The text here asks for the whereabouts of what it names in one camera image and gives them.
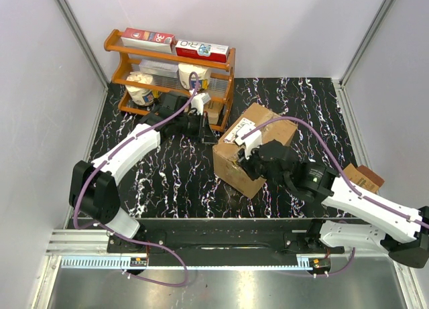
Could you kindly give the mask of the brown cardboard express box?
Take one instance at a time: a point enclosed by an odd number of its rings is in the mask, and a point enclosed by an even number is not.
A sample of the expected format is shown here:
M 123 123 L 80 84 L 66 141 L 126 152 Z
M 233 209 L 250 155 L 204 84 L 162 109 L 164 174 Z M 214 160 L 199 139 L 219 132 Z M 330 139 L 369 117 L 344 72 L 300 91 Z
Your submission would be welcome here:
M 265 179 L 251 180 L 237 164 L 239 151 L 246 148 L 241 137 L 262 123 L 278 117 L 279 115 L 269 109 L 253 103 L 212 148 L 214 174 L 247 198 L 253 198 L 259 192 Z M 287 120 L 271 123 L 259 130 L 260 143 L 274 139 L 289 145 L 297 128 L 295 123 Z

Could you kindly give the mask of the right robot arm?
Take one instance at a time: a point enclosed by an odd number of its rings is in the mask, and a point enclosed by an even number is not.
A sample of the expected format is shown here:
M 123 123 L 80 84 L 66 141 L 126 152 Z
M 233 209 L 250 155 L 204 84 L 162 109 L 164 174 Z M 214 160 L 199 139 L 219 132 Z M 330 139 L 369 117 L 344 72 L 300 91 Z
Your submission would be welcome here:
M 400 205 L 358 187 L 323 164 L 301 162 L 293 149 L 277 140 L 262 144 L 238 139 L 235 143 L 237 164 L 252 180 L 264 178 L 306 203 L 337 208 L 365 221 L 363 225 L 317 222 L 304 240 L 311 252 L 356 247 L 383 252 L 416 269 L 428 262 L 428 207 Z

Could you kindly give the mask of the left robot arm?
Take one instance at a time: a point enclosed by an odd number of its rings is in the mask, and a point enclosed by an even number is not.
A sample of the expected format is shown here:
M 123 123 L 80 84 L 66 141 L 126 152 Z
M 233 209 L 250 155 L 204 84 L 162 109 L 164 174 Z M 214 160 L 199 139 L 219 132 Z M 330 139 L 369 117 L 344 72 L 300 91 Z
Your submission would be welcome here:
M 206 92 L 194 92 L 190 97 L 174 91 L 163 93 L 153 109 L 113 149 L 91 162 L 79 161 L 73 168 L 70 187 L 73 217 L 77 219 L 83 213 L 122 235 L 122 245 L 130 252 L 142 250 L 145 236 L 139 232 L 139 222 L 122 208 L 118 185 L 138 161 L 172 136 L 216 144 L 204 111 L 209 101 Z

